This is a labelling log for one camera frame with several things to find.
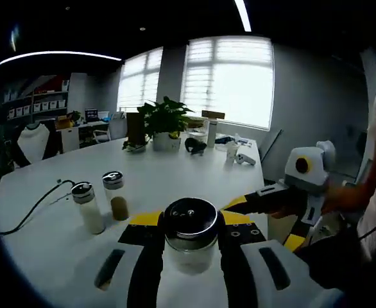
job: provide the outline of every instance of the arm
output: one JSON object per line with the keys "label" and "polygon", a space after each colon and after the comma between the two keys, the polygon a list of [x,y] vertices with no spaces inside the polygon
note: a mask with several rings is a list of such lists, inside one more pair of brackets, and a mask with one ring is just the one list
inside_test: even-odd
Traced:
{"label": "arm", "polygon": [[322,213],[333,210],[345,212],[365,209],[376,190],[376,145],[373,163],[365,183],[355,187],[329,187]]}

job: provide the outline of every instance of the person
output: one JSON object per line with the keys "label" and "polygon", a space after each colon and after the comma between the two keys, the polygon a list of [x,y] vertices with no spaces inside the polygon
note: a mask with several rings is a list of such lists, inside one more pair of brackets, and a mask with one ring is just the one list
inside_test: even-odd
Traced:
{"label": "person", "polygon": [[[368,132],[375,140],[375,148],[366,181],[354,187],[330,186],[322,209],[323,214],[336,210],[348,212],[365,209],[361,220],[357,226],[296,252],[309,265],[312,279],[326,288],[354,291],[363,281],[363,269],[376,258],[376,230],[372,231],[376,226],[376,97]],[[289,210],[289,207],[284,207],[272,215],[282,218],[293,214]]]}

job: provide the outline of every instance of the spice jar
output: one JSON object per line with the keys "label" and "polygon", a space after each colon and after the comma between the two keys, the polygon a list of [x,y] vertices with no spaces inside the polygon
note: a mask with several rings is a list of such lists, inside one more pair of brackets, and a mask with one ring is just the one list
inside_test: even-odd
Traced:
{"label": "spice jar", "polygon": [[126,200],[121,196],[124,176],[119,171],[110,171],[103,175],[103,184],[108,203],[111,205],[115,220],[126,220],[129,217]]}
{"label": "spice jar", "polygon": [[218,211],[209,202],[183,198],[164,213],[168,251],[177,270],[195,275],[206,271],[215,251]]}
{"label": "spice jar", "polygon": [[105,229],[103,217],[99,212],[92,184],[80,182],[71,189],[74,202],[78,205],[84,225],[92,234],[100,234]]}

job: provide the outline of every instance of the ceiling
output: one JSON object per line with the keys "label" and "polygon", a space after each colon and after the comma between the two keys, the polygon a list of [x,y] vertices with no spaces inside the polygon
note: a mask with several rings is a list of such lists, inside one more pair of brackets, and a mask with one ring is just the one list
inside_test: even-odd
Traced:
{"label": "ceiling", "polygon": [[[186,44],[193,38],[244,33],[234,0],[116,2],[0,4],[0,61],[46,50],[82,51],[127,59],[155,47]],[[344,5],[343,0],[313,2],[245,0],[252,33],[360,66],[358,52],[370,44],[376,45],[375,3],[365,7]],[[15,27],[19,30],[16,51],[10,43]],[[42,67],[44,59],[49,66],[54,65],[47,56],[40,60],[43,63],[26,58],[19,60],[24,66],[16,67],[12,62],[2,66],[8,72],[25,71],[28,67]],[[95,60],[94,64],[108,67],[109,62]],[[64,65],[75,66],[75,63],[83,66],[84,62],[68,57]]]}

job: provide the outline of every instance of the window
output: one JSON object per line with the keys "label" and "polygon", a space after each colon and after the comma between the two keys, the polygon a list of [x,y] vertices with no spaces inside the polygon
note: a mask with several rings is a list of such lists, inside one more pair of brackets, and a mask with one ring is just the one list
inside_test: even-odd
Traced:
{"label": "window", "polygon": [[157,98],[162,48],[135,56],[121,69],[117,110],[136,112],[145,101]]}
{"label": "window", "polygon": [[273,101],[272,44],[260,37],[213,37],[190,41],[182,102],[225,113],[225,121],[269,130]]}

